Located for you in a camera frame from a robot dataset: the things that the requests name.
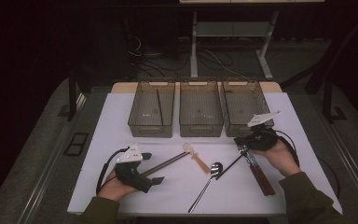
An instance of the wooden handle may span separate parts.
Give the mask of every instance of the wooden handle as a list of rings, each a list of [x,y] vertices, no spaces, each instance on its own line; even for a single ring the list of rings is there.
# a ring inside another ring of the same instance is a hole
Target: wooden handle
[[[196,160],[196,162],[199,164],[199,166],[202,168],[202,170],[206,173],[209,174],[211,172],[211,168],[209,168],[209,166],[207,166],[205,164],[205,162],[203,162],[199,156],[197,156],[197,153],[193,154],[193,156],[191,157],[194,160]]]
[[[255,176],[255,180],[257,181],[258,186],[260,186],[261,191],[263,191],[263,194],[265,196],[274,195],[275,190],[269,183],[269,180],[266,178],[260,167],[255,167],[252,164],[250,164],[249,167],[251,168],[251,171]]]

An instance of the dark sleeve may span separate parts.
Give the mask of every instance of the dark sleeve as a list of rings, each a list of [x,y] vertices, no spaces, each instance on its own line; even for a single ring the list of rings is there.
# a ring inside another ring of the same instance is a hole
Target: dark sleeve
[[[290,223],[349,223],[334,209],[333,200],[317,190],[304,172],[290,175],[280,184]]]
[[[86,210],[76,218],[74,224],[115,224],[119,206],[120,203],[115,201],[101,197],[93,197]]]

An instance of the metal rod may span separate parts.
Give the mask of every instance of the metal rod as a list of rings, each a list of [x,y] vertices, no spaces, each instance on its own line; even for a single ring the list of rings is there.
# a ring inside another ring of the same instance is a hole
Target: metal rod
[[[159,100],[159,93],[158,90],[157,91],[157,100],[158,100],[158,109],[159,109],[159,114],[160,114],[160,119],[161,119],[161,125],[164,125],[164,119],[162,117],[162,110],[161,110],[161,101]]]
[[[203,193],[205,193],[205,190],[208,188],[209,184],[211,183],[212,177],[209,178],[208,182],[206,183],[205,187],[202,189],[202,192],[200,193],[199,197],[197,197],[196,201],[191,204],[191,207],[188,209],[188,213],[192,213],[194,208],[196,208],[197,204],[199,203]]]
[[[156,171],[158,171],[158,170],[166,167],[167,165],[173,163],[174,161],[177,161],[177,160],[183,158],[187,154],[189,154],[189,152],[182,152],[181,154],[179,154],[179,155],[177,155],[177,156],[175,156],[175,157],[163,162],[162,164],[157,165],[157,166],[151,168],[150,170],[147,170],[147,171],[141,173],[141,175],[143,175],[143,176],[151,175],[151,174],[155,173]]]
[[[218,180],[220,177],[222,177],[222,175],[223,175],[225,172],[227,172],[227,170],[228,170],[229,168],[231,168],[231,166],[234,165],[241,157],[242,157],[242,155],[240,155],[234,162],[232,162],[232,163],[227,167],[227,169],[224,170],[224,171],[222,172],[222,174],[220,174],[220,175],[216,178],[216,180]]]

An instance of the white table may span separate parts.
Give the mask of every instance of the white table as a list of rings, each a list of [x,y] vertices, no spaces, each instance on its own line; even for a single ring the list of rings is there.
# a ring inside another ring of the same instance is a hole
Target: white table
[[[117,150],[138,144],[143,152],[153,154],[151,160],[138,167],[141,173],[183,152],[183,143],[191,143],[200,158],[208,165],[220,161],[228,167],[240,153],[233,138],[182,138],[179,135],[179,93],[175,94],[172,138],[134,138],[127,124],[134,93],[108,94],[95,134],[92,137],[87,157],[76,183],[69,213],[82,213],[91,197],[103,164]],[[334,191],[318,162],[295,110],[286,93],[265,93],[270,111],[281,110],[274,119],[274,129],[290,135],[295,141],[301,169],[308,174],[317,189],[334,200],[334,207],[342,209]],[[268,161],[256,156],[266,177],[275,189],[273,196],[264,196],[245,160],[239,160],[219,180],[213,180],[192,214],[187,212],[209,179],[189,155],[153,173],[149,178],[165,176],[159,186],[148,193],[136,192],[121,202],[122,217],[139,216],[220,216],[220,217],[271,217],[285,214],[283,191],[278,183],[283,176]]]

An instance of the storage bin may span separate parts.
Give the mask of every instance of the storage bin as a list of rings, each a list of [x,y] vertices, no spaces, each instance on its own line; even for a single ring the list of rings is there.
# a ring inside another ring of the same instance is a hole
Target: storage bin
[[[182,137],[219,137],[223,114],[215,77],[180,79],[180,135]]]
[[[223,77],[220,88],[226,135],[241,137],[250,133],[248,122],[254,115],[269,113],[260,83],[254,78]],[[272,119],[264,123],[272,127]]]
[[[138,82],[128,124],[134,137],[172,137],[176,78],[144,78]]]

